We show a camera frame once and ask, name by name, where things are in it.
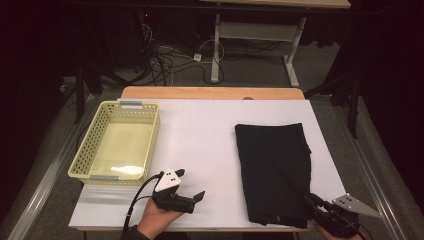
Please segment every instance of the person's arm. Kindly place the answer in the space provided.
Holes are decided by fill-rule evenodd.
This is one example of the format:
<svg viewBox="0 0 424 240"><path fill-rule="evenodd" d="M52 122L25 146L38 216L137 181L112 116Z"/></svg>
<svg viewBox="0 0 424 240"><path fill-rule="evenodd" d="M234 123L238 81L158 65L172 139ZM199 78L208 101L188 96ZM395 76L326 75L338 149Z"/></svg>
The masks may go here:
<svg viewBox="0 0 424 240"><path fill-rule="evenodd" d="M321 227L317 222L312 221L315 228L327 239L327 240L362 240L359 235L355 235L351 238L336 238L331 233L327 232L323 227Z"/></svg>
<svg viewBox="0 0 424 240"><path fill-rule="evenodd" d="M126 239L146 240L147 238L153 240L162 233L171 222L182 215L183 213L181 212L159 209L153 200L149 199L139 224L128 231Z"/></svg>

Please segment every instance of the yellow plastic basket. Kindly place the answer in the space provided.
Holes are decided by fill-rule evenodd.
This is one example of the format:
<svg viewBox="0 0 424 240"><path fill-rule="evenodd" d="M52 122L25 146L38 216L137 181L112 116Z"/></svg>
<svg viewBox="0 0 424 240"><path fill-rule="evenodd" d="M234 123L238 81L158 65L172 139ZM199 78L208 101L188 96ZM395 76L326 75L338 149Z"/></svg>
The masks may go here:
<svg viewBox="0 0 424 240"><path fill-rule="evenodd" d="M159 107L155 103L102 102L68 175L85 184L142 185L159 125Z"/></svg>

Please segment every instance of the sleeve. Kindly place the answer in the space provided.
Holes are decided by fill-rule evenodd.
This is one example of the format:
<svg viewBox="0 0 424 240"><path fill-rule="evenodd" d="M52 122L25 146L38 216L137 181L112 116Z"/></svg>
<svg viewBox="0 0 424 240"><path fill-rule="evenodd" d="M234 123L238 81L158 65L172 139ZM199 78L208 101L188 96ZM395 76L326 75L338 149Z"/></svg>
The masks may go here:
<svg viewBox="0 0 424 240"><path fill-rule="evenodd" d="M137 231L137 225L132 226L125 233L125 240L150 240L148 237L144 236L141 232Z"/></svg>

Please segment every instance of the hand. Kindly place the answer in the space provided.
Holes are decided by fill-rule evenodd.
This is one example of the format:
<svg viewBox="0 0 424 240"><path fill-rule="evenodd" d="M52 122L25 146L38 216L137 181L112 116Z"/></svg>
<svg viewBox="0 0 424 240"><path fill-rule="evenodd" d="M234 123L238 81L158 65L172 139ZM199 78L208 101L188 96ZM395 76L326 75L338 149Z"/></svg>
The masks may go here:
<svg viewBox="0 0 424 240"><path fill-rule="evenodd" d="M312 220L312 224L314 224L315 228L327 239L327 240L362 240L362 238L359 235L355 235L351 238L337 238L331 235L331 233L327 232L323 227L321 227L317 222Z"/></svg>
<svg viewBox="0 0 424 240"><path fill-rule="evenodd" d="M147 201L143 216L137 225L137 230L149 239L155 239L175 219L181 217L182 212L165 211L159 209L151 198Z"/></svg>

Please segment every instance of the basket handle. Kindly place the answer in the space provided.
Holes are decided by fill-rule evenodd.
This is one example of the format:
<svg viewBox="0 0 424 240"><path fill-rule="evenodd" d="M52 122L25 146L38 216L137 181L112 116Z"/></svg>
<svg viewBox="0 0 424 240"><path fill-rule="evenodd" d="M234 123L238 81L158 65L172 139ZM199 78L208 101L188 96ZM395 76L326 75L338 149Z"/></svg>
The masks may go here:
<svg viewBox="0 0 424 240"><path fill-rule="evenodd" d="M118 176L106 176L106 175L90 175L89 179L91 180L108 180L108 181L118 181Z"/></svg>
<svg viewBox="0 0 424 240"><path fill-rule="evenodd" d="M118 98L117 100L123 109L143 109L141 99Z"/></svg>

